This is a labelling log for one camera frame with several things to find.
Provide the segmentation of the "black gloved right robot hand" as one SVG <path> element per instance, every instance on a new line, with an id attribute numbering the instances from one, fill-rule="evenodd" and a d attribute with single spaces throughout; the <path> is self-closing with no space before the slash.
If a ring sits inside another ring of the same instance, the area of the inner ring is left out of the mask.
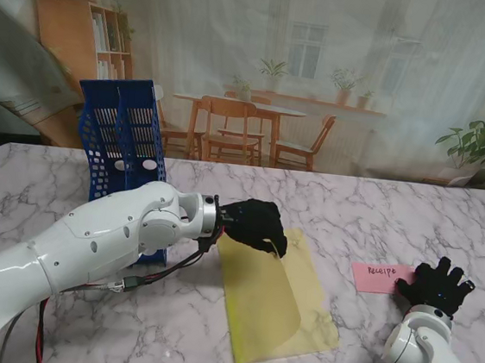
<path id="1" fill-rule="evenodd" d="M 425 304 L 440 310 L 451 320 L 463 300 L 476 288 L 472 280 L 463 280 L 463 269 L 451 267 L 451 260 L 443 256 L 436 267 L 421 263 L 414 269 L 413 282 L 396 279 L 396 291 L 411 304 Z"/>

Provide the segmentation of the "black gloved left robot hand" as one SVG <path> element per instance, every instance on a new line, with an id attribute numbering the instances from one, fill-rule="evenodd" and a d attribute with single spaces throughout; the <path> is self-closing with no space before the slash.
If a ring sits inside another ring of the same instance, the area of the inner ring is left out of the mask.
<path id="1" fill-rule="evenodd" d="M 233 241 L 280 259 L 287 254 L 287 237 L 277 204 L 258 199 L 228 203 L 221 207 L 224 232 Z"/>

